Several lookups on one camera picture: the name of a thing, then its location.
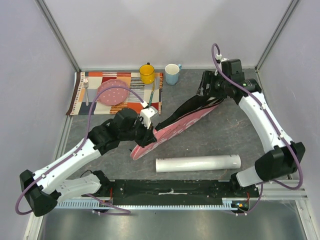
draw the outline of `white cylinder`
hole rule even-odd
[[[240,167],[239,155],[157,158],[155,160],[157,173],[239,169]]]

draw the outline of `striped placemat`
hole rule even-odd
[[[86,95],[84,89],[84,79],[88,78],[89,87],[88,98],[89,105],[86,105]],[[92,103],[93,99],[97,95],[98,87],[110,80],[119,79],[125,82],[130,89],[134,90],[142,99],[147,103],[150,100],[150,95],[152,93],[153,84],[144,84],[141,82],[140,74],[138,72],[98,72],[98,71],[83,71],[76,73],[75,87],[72,95],[72,101],[69,110],[66,115],[87,115],[91,104],[93,104],[94,115],[99,114],[116,114],[123,108],[134,109],[138,114],[142,110],[142,106],[137,97],[130,92],[127,99],[116,105],[116,106],[106,106],[100,102]],[[152,106],[155,107],[159,114],[161,114],[162,106],[162,89],[163,89],[163,73],[155,73],[155,90],[153,92]]]

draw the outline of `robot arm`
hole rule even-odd
[[[244,91],[230,84],[225,78],[213,71],[205,71],[201,80],[201,93],[215,98],[232,98],[248,116],[254,126],[265,154],[254,164],[243,171],[231,176],[234,188],[247,187],[253,184],[270,181],[281,176],[289,175],[297,171],[297,165],[288,147],[282,141],[286,140],[293,149],[299,163],[306,151],[301,142],[294,143],[292,138],[280,126],[275,116],[269,109],[261,88],[254,79],[245,80],[239,59],[228,60],[223,58],[220,62],[222,72],[233,82],[248,90],[261,103],[248,96]],[[266,110],[276,127],[281,132],[281,138],[271,124],[263,110]]]
[[[59,202],[66,199],[84,194],[103,195],[109,191],[112,182],[102,171],[94,171],[90,175],[73,180],[67,178],[85,164],[117,148],[121,141],[135,141],[142,147],[156,142],[152,121],[157,115],[158,111],[154,107],[141,110],[140,117],[133,109],[124,108],[113,119],[94,127],[88,133],[83,146],[81,140],[73,149],[48,166],[34,173],[29,170],[22,172],[20,174],[22,191],[40,177],[40,180],[25,194],[35,216],[47,214]],[[61,164],[70,155],[72,157]],[[55,166],[56,168],[49,174],[45,174]]]

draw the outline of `cable tie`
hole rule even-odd
[[[215,59],[218,60],[218,61],[221,61],[222,60],[222,54],[216,54],[215,55]]]
[[[267,109],[267,107],[266,107],[266,105],[264,103],[262,103],[260,109],[261,110],[265,110],[265,109]]]
[[[148,103],[146,101],[140,102],[143,108],[146,108],[148,106]]]

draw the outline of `white wall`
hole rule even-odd
[[[270,108],[287,133],[302,141],[304,185],[320,223],[319,0],[303,0],[260,71]]]
[[[211,45],[253,67],[290,0],[46,0],[82,69],[213,67]]]
[[[0,239],[21,240],[29,216],[15,213],[19,174],[53,160],[73,69],[33,0],[1,2],[0,56]]]

